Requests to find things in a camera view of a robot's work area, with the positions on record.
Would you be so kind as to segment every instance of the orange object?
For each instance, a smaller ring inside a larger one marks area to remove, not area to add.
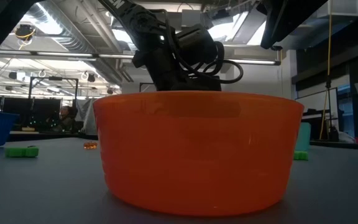
[[[237,215],[284,195],[303,106],[272,96],[167,91],[94,103],[105,180],[125,202]]]
[[[84,149],[96,149],[97,147],[98,147],[98,143],[96,143],[96,142],[84,143]]]

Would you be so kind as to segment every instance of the table surface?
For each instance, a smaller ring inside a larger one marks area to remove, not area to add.
[[[284,199],[257,213],[195,218],[150,212],[115,198],[99,150],[77,138],[10,142],[39,146],[36,159],[8,159],[0,148],[0,223],[358,223],[358,150],[313,146],[294,161]]]

